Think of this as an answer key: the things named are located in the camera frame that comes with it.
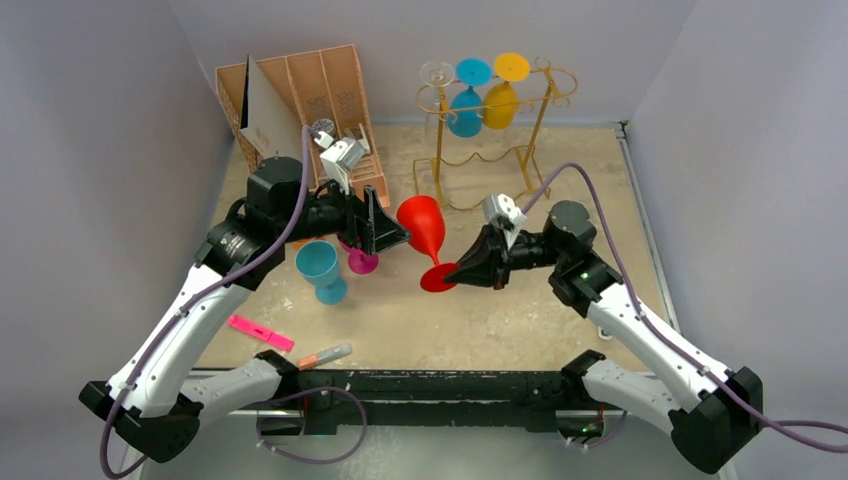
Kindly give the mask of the magenta wine glass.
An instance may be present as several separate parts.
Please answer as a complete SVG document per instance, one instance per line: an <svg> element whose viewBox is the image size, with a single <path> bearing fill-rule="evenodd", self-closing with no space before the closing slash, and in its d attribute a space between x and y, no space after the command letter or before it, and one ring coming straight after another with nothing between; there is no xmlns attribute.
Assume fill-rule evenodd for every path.
<svg viewBox="0 0 848 480"><path fill-rule="evenodd" d="M339 241L339 247L347 253L348 267L355 274L370 274L379 265L379 257L377 255L366 254L357 248L346 245L343 241Z"/></svg>

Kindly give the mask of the red wine glass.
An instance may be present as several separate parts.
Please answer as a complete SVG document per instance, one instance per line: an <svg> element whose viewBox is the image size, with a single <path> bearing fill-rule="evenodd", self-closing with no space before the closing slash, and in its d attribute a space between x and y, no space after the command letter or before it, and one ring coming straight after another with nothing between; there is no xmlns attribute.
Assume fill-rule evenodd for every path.
<svg viewBox="0 0 848 480"><path fill-rule="evenodd" d="M458 265L442 262L439 257L446 238L446 224L438 201L428 195L411 196L397 209L396 219L410 234L408 245L433 263L420 278L421 289L441 293L454 288L456 283L449 282L447 276Z"/></svg>

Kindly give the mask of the clear wine glass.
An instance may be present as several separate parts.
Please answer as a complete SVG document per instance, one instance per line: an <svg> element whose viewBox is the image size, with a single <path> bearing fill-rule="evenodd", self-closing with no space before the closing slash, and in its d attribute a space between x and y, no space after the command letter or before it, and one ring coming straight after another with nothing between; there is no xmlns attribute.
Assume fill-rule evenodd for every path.
<svg viewBox="0 0 848 480"><path fill-rule="evenodd" d="M441 135L448 120L455 118L447 100L445 89L455 80L455 69L450 63L429 61L419 72L423 86L418 92L417 102L425 112L424 120L424 149L426 159L439 157L437 153L441 146Z"/></svg>

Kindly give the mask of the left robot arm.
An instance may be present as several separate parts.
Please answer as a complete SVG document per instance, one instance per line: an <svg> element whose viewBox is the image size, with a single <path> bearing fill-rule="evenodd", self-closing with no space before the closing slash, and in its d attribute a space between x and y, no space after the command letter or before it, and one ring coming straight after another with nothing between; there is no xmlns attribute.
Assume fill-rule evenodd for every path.
<svg viewBox="0 0 848 480"><path fill-rule="evenodd" d="M189 385L200 355L229 317L285 259L288 242L325 235L374 255L409 240L380 204L376 190L345 192L330 180L308 186L307 165L291 157L264 160L246 194L207 234L183 286L154 331L110 379L91 381L80 401L144 459L173 460L198 432L251 404L292 405L298 368L263 351L245 365Z"/></svg>

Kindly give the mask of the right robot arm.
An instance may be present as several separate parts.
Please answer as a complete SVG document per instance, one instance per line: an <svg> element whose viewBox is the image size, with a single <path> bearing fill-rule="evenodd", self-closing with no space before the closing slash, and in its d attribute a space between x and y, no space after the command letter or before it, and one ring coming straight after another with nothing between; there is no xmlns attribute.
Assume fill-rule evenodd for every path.
<svg viewBox="0 0 848 480"><path fill-rule="evenodd" d="M631 296L623 276L594 251L596 235L582 204L559 201L541 232L516 231L512 243L501 221L484 225L444 280L499 290L515 270L550 267L548 283L557 299L650 370L630 372L588 351L564 368L564 399L576 407L592 400L618 406L668 434L698 470L719 472L762 429L735 401L762 411L762 380L747 367L732 370L711 358Z"/></svg>

